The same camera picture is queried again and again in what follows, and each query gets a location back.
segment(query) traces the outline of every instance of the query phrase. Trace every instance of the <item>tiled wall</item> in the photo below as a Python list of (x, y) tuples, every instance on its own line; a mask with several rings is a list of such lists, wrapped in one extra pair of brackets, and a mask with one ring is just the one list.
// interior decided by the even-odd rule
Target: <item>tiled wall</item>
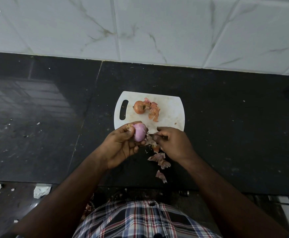
[(289, 0), (0, 0), (0, 52), (289, 74)]

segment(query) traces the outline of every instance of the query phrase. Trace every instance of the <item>person's left arm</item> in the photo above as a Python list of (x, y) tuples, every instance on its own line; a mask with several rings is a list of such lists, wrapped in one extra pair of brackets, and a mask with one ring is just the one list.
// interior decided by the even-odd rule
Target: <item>person's left arm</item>
[(72, 237), (83, 211), (103, 174), (138, 152), (133, 141), (134, 127), (126, 125), (111, 132), (63, 181), (11, 230), (13, 234), (30, 237)]

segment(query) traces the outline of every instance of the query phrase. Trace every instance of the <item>shirt button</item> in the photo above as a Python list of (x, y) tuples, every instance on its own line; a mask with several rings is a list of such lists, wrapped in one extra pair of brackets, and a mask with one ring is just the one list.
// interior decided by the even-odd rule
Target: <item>shirt button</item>
[(160, 233), (156, 233), (153, 238), (162, 238), (162, 235)]

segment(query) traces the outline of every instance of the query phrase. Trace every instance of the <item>plastic chopping board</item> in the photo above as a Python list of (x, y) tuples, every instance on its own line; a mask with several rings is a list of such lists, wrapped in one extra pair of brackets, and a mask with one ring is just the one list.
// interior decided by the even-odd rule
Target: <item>plastic chopping board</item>
[[(151, 102), (156, 102), (158, 104), (158, 107), (160, 108), (158, 122), (149, 120), (149, 110), (146, 110), (145, 113), (140, 115), (133, 110), (134, 103), (139, 100), (144, 101), (144, 98), (148, 98)], [(126, 119), (121, 120), (119, 117), (120, 109), (124, 100), (128, 100)], [(156, 128), (158, 126), (174, 127), (184, 131), (185, 115), (182, 101), (179, 97), (175, 96), (123, 91), (115, 108), (115, 129), (126, 123), (134, 121), (142, 121), (142, 123), (147, 126), (149, 133), (151, 134), (157, 132)]]

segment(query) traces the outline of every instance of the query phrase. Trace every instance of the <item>plaid shirt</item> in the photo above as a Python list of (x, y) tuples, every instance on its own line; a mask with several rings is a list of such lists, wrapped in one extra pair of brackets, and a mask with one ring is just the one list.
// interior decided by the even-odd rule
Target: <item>plaid shirt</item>
[(79, 225), (73, 238), (220, 237), (183, 212), (154, 200), (102, 205)]

